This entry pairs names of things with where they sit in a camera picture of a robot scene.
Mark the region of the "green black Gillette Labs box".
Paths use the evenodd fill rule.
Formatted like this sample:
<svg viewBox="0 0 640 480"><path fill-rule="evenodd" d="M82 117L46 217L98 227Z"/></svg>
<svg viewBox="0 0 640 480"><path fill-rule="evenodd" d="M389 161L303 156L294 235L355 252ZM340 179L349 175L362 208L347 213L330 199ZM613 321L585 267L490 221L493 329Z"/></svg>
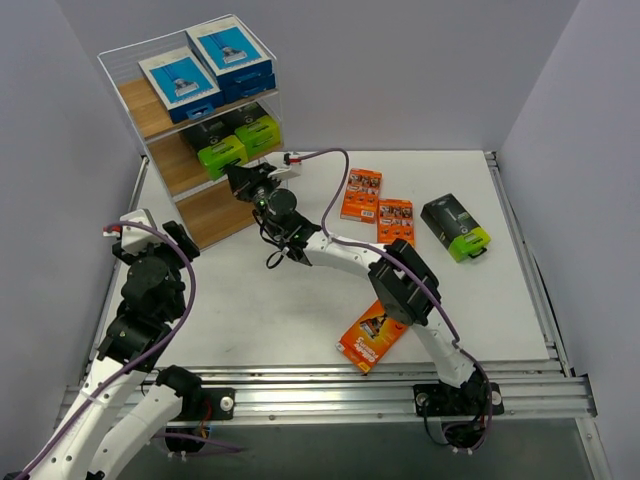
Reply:
<svg viewBox="0 0 640 480"><path fill-rule="evenodd" d="M456 262L475 259L487 252L491 237L454 194L427 202L420 216Z"/></svg>
<svg viewBox="0 0 640 480"><path fill-rule="evenodd" d="M249 161L245 146L222 121L204 121L182 130L181 136L212 181L223 177L226 165L242 166Z"/></svg>
<svg viewBox="0 0 640 480"><path fill-rule="evenodd" d="M281 144L279 123L257 102L221 116L252 158Z"/></svg>

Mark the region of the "blue Harry's razor box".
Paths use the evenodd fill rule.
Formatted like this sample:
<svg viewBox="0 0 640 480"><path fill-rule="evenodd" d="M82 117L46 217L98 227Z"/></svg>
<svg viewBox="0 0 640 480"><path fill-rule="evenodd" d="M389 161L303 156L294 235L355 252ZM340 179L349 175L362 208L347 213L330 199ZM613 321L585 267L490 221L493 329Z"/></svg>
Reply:
<svg viewBox="0 0 640 480"><path fill-rule="evenodd" d="M224 95L225 103L231 104L275 88L276 75L270 74L248 80L235 81L222 87L221 91Z"/></svg>
<svg viewBox="0 0 640 480"><path fill-rule="evenodd" d="M225 105L224 93L187 46L138 62L173 124L197 120Z"/></svg>

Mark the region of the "orange Gillette cartridge box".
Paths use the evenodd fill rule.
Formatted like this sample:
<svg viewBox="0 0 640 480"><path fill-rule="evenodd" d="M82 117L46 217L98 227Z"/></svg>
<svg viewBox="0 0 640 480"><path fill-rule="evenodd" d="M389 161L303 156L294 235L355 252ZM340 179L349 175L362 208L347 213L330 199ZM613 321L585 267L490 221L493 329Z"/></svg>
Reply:
<svg viewBox="0 0 640 480"><path fill-rule="evenodd" d="M374 224L382 179L381 172L352 168L347 177L340 218Z"/></svg>

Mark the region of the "blue white Harry's box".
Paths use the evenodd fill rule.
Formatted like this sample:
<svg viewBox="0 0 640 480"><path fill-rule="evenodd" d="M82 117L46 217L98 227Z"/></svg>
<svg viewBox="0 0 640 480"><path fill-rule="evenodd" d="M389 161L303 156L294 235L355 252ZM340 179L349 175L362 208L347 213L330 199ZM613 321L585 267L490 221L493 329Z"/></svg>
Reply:
<svg viewBox="0 0 640 480"><path fill-rule="evenodd" d="M222 90L250 90L274 75L273 56L235 15L185 30L188 44Z"/></svg>

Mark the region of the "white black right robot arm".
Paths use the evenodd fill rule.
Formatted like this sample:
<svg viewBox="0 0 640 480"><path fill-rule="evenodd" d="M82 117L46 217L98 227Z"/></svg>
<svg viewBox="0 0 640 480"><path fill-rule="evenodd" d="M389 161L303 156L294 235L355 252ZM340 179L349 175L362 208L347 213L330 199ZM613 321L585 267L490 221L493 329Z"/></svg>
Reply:
<svg viewBox="0 0 640 480"><path fill-rule="evenodd" d="M479 402L477 384L486 386L487 374L462 346L442 305L439 280L409 242L369 244L333 234L325 223L313 223L298 212L295 194L281 186L284 171L271 164L230 164L223 172L233 196L252 206L263 241L277 249L280 259L368 280L384 312L416 329L439 381L446 385L447 406L464 413Z"/></svg>

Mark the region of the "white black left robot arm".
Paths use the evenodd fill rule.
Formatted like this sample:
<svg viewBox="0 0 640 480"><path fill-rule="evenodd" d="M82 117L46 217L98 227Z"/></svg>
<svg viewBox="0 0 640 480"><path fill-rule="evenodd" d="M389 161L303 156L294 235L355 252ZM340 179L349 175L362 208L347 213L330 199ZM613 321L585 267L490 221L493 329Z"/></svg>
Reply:
<svg viewBox="0 0 640 480"><path fill-rule="evenodd" d="M182 225L157 227L146 210L121 217L103 234L115 238L112 253L128 268L116 317L62 423L11 479L111 479L169 421L201 409L200 378L170 366L136 407L117 417L191 313L192 262L200 250Z"/></svg>

